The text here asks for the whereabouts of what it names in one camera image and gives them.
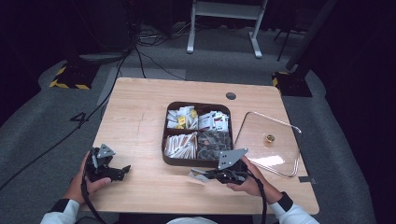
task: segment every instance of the person's left hand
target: person's left hand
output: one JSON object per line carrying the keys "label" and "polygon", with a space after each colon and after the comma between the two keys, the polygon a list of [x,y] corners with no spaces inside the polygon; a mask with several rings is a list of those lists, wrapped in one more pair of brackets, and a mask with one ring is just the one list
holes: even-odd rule
{"label": "person's left hand", "polygon": [[[82,160],[78,173],[75,175],[75,177],[73,177],[73,180],[70,182],[70,186],[67,189],[67,192],[63,196],[64,199],[71,199],[78,202],[79,204],[85,203],[85,200],[82,197],[82,193],[81,193],[81,182],[82,182],[82,173],[84,172],[85,160],[87,160],[89,154],[90,152],[87,152],[87,154],[84,157],[84,160]],[[111,179],[109,177],[96,180],[95,182],[91,182],[90,179],[88,179],[88,177],[86,177],[85,179],[87,181],[87,190],[90,195],[92,195],[94,192],[96,192],[97,190],[101,189],[103,186],[111,182]]]}

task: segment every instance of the black sleeve cuff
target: black sleeve cuff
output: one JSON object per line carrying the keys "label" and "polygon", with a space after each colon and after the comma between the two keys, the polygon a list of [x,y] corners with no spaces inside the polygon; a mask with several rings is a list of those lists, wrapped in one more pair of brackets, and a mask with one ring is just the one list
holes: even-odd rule
{"label": "black sleeve cuff", "polygon": [[289,197],[286,192],[282,192],[283,197],[277,202],[285,212],[288,212],[293,206],[293,200]]}
{"label": "black sleeve cuff", "polygon": [[69,203],[69,199],[61,199],[58,202],[56,202],[55,205],[52,206],[52,208],[49,210],[50,212],[60,212],[63,213],[64,209],[66,208],[67,204]]}

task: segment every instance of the hand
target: hand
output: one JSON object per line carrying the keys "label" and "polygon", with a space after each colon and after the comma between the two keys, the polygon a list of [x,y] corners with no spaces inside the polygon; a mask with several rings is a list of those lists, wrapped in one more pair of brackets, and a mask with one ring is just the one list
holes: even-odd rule
{"label": "hand", "polygon": [[[76,174],[76,176],[73,177],[73,180],[70,182],[70,186],[67,189],[66,193],[64,194],[63,198],[74,200],[79,204],[85,203],[85,200],[82,197],[82,193],[81,193],[81,182],[82,182],[82,173],[84,172],[85,161],[87,160],[89,154],[90,152],[87,152],[87,154],[84,157],[84,160],[82,160],[82,163],[79,167],[79,171]],[[105,177],[95,182],[91,182],[90,179],[86,177],[86,181],[87,181],[88,193],[92,195],[94,192],[96,192],[97,190],[101,189],[103,186],[110,183],[111,179]]]}
{"label": "hand", "polygon": [[[267,202],[269,204],[277,203],[283,197],[283,194],[265,179],[259,168],[257,168],[257,166],[251,163],[246,156],[242,157],[241,160],[247,165],[249,171],[256,178],[258,178],[264,185],[264,193]],[[260,190],[259,190],[259,186],[257,185],[257,182],[250,176],[245,180],[245,182],[242,185],[228,183],[227,188],[232,189],[234,191],[245,191],[246,193],[253,196],[260,196],[260,197],[262,196],[260,194]]]}

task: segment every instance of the brown tray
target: brown tray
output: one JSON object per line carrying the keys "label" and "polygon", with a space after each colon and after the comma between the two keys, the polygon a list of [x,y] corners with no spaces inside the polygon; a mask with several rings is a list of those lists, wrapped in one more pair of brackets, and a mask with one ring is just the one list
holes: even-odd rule
{"label": "brown tray", "polygon": [[170,158],[166,156],[163,152],[165,150],[166,146],[166,138],[170,135],[179,135],[183,133],[193,133],[193,132],[198,132],[202,133],[203,131],[198,131],[198,130],[185,130],[185,129],[169,129],[167,128],[167,113],[168,110],[178,110],[179,108],[183,106],[188,106],[188,105],[193,105],[194,109],[197,111],[198,116],[201,116],[203,114],[209,113],[210,111],[221,111],[224,114],[227,114],[229,116],[228,119],[228,133],[231,138],[231,149],[233,149],[233,128],[232,128],[232,123],[231,123],[231,112],[230,110],[224,106],[224,105],[212,105],[212,104],[201,104],[201,103],[191,103],[191,102],[173,102],[170,104],[165,113],[165,124],[163,127],[163,144],[162,144],[162,154],[163,154],[163,160],[169,164],[169,165],[175,165],[175,166],[191,166],[191,167],[211,167],[215,168],[219,165],[219,160],[191,160],[191,159],[178,159],[178,158]]}

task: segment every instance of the gray floor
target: gray floor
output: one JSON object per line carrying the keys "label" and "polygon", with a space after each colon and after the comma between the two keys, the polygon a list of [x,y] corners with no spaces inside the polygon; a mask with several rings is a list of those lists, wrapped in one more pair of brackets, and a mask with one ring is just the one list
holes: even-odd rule
{"label": "gray floor", "polygon": [[[273,41],[275,32],[260,31],[262,59],[254,57],[248,41],[251,28],[228,31],[225,28],[203,30],[196,36],[195,51],[186,53],[186,35],[168,40],[157,47],[139,50],[165,69],[185,71],[187,80],[272,85],[271,75],[286,71],[285,64],[296,47],[287,46],[280,62],[277,54],[283,36]],[[300,39],[291,37],[290,43]],[[142,56],[143,65],[160,69]],[[39,79],[42,91],[23,105],[0,128],[0,178],[5,183],[24,165],[52,147],[77,127],[70,118],[90,114],[110,76],[115,63],[100,67],[92,89],[69,90],[50,88],[63,62],[58,62]],[[140,68],[134,51],[123,68]],[[306,81],[312,98],[282,97],[290,122],[304,133],[301,151],[304,162],[317,181],[313,185],[320,212],[314,217],[321,223],[375,223],[368,186],[348,146],[342,130],[324,99],[325,90],[318,77],[310,72]],[[0,191],[1,223],[38,223],[42,216],[64,193],[84,153],[92,146],[101,121],[99,109],[88,122],[47,155],[34,162]],[[80,216],[90,215],[81,212]],[[118,215],[102,213],[108,223]],[[269,216],[267,223],[275,218]]]}

